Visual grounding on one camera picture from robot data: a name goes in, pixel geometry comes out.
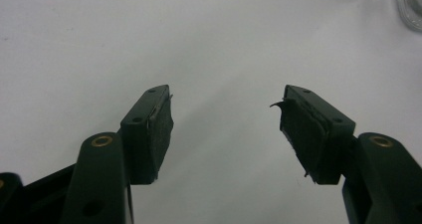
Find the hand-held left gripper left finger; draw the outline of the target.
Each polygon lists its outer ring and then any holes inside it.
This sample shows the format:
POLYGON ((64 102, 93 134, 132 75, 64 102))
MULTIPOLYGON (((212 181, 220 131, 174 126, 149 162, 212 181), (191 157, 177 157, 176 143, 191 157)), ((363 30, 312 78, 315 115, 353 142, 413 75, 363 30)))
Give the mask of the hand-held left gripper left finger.
POLYGON ((172 129, 169 86, 161 85, 140 97, 118 131, 87 138, 60 224, 133 224, 131 187, 158 178, 172 129))

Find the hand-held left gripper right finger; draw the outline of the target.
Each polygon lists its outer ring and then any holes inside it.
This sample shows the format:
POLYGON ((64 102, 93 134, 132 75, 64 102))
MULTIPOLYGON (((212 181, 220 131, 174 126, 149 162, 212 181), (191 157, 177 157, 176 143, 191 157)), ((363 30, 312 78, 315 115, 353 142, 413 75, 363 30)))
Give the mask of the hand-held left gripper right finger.
POLYGON ((349 224, 422 224, 422 166, 398 140, 355 136, 355 122, 314 92, 285 86, 280 131, 306 175, 337 185, 349 224))

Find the clear glass container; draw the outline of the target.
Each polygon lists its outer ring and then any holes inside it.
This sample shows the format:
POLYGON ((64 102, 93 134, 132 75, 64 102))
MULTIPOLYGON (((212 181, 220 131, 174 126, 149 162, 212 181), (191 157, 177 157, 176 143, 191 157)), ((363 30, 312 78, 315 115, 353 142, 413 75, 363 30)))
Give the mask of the clear glass container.
POLYGON ((402 22, 411 30, 422 33, 422 0, 396 0, 402 22))

